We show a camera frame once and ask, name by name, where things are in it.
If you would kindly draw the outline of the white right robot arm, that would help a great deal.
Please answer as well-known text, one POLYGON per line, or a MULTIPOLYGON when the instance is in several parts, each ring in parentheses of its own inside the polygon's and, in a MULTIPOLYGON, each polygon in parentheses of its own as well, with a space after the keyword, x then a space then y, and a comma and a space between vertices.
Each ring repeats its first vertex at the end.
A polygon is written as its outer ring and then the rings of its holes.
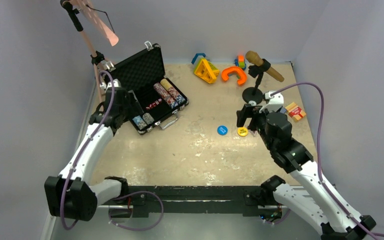
POLYGON ((277 202, 311 225, 322 240, 362 240, 376 226, 370 215, 350 206, 318 171, 307 148, 295 140, 292 124, 281 112, 260 112, 260 106, 246 103, 236 112, 237 127, 251 119, 249 130, 257 131, 274 162, 298 181, 307 195, 296 193, 281 177, 274 175, 261 184, 262 205, 277 202))

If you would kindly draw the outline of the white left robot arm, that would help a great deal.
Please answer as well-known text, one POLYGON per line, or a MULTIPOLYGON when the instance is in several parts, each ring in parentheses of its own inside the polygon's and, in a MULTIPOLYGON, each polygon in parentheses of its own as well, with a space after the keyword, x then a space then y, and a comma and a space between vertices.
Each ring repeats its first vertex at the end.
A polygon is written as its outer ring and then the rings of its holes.
POLYGON ((127 180, 110 176, 91 185, 92 173, 107 144, 125 122, 141 110, 133 90, 116 87, 106 91, 105 101, 89 117, 86 134, 69 163, 49 176, 44 190, 49 212, 54 217, 90 221, 98 206, 109 200, 118 205, 129 199, 127 180))

